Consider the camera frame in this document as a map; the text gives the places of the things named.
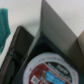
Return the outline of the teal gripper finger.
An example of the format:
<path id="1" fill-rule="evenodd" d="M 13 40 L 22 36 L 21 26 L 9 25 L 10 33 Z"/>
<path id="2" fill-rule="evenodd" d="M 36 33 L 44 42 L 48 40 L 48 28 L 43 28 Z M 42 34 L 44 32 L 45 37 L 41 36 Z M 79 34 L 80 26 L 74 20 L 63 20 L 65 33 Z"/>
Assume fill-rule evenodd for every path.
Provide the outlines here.
<path id="1" fill-rule="evenodd" d="M 8 10 L 0 9 L 0 54 L 2 53 L 6 40 L 10 35 L 10 28 L 8 23 Z"/>

